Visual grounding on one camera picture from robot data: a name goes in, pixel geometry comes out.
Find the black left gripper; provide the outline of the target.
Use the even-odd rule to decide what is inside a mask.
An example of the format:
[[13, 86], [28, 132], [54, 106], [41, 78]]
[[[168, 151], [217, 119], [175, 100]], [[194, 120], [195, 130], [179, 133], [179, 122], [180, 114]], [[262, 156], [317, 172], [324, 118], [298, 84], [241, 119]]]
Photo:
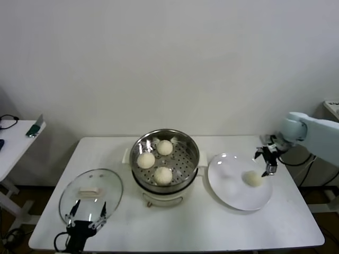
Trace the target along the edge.
[[106, 224], [106, 202], [104, 202], [100, 216], [96, 221], [74, 221], [80, 203], [81, 201], [78, 199], [70, 212], [66, 214], [66, 232], [69, 235], [66, 252], [82, 252], [87, 239], [95, 236], [96, 229], [100, 229]]

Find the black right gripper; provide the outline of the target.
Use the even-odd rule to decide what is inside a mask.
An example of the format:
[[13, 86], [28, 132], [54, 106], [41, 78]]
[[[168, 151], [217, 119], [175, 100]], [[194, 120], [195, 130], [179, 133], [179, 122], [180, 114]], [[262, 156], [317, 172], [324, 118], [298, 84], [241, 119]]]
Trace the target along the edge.
[[254, 159], [256, 160], [260, 156], [262, 156], [266, 162], [265, 171], [261, 177], [273, 176], [278, 167], [277, 159], [281, 156], [281, 151], [277, 149], [271, 151], [267, 146], [257, 147]]

